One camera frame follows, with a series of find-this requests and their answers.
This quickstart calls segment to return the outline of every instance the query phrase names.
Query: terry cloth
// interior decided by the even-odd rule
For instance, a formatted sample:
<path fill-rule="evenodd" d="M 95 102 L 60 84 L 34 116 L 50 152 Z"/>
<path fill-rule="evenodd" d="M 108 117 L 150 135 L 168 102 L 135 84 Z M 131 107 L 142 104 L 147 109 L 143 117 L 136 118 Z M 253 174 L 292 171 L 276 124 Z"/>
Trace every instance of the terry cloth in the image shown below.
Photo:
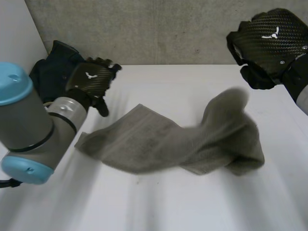
<path fill-rule="evenodd" d="M 75 147 L 134 174 L 180 166 L 198 175 L 220 167 L 242 175 L 264 164 L 257 126 L 244 112 L 247 101 L 241 89 L 222 92 L 194 128 L 139 104 L 113 125 L 83 133 Z"/>

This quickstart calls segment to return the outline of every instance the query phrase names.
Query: black cable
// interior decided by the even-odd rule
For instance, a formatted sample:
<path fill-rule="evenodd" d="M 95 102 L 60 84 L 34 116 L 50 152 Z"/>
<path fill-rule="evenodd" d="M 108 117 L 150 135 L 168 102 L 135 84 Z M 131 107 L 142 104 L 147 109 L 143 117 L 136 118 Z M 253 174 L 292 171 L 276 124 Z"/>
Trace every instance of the black cable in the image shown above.
<path fill-rule="evenodd" d="M 9 180 L 0 180 L 0 188 L 8 188 L 8 187 L 18 187 L 22 182 L 15 180 L 13 178 Z"/>

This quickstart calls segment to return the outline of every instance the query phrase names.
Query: cloth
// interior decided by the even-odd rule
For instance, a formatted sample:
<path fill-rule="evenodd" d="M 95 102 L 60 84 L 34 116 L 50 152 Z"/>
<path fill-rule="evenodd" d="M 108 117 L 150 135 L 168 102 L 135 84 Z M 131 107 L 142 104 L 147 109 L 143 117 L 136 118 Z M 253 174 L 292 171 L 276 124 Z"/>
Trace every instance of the cloth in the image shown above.
<path fill-rule="evenodd" d="M 194 128 L 181 128 L 139 104 L 113 125 L 83 133 L 75 147 L 135 174 L 180 166 L 198 175 L 219 167 L 242 175 L 264 164 L 257 126 L 244 112 L 247 100 L 241 89 L 226 90 Z"/>
<path fill-rule="evenodd" d="M 69 77 L 81 62 L 84 59 L 77 50 L 60 41 L 53 41 L 46 60 L 39 60 L 29 75 L 43 103 L 53 102 L 62 96 Z"/>

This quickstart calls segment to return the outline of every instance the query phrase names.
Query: carbon fiber robotic hand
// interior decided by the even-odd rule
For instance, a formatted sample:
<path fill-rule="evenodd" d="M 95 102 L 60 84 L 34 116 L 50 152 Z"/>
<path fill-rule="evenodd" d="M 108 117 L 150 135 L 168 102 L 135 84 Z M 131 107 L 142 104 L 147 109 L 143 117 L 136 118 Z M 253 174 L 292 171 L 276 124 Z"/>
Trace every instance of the carbon fiber robotic hand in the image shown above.
<path fill-rule="evenodd" d="M 95 107 L 101 116 L 107 117 L 109 111 L 105 100 L 106 91 L 110 87 L 110 83 L 115 79 L 117 71 L 122 67 L 118 64 L 110 67 L 112 61 L 97 58 L 93 60 L 88 58 L 85 63 L 79 64 L 72 73 L 70 80 L 66 85 L 66 91 L 69 97 L 84 97 L 79 100 L 89 106 Z"/>
<path fill-rule="evenodd" d="M 284 84 L 308 115 L 308 27 L 286 9 L 260 13 L 227 36 L 228 48 L 251 88 Z"/>

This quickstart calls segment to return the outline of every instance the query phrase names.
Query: metal cylinder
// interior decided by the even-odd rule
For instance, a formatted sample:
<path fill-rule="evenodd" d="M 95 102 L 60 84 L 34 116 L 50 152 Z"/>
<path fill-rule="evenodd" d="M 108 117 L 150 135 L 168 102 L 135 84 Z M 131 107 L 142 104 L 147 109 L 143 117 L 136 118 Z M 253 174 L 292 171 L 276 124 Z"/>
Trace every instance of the metal cylinder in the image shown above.
<path fill-rule="evenodd" d="M 0 142 L 14 152 L 34 149 L 51 135 L 53 123 L 22 68 L 0 63 Z"/>

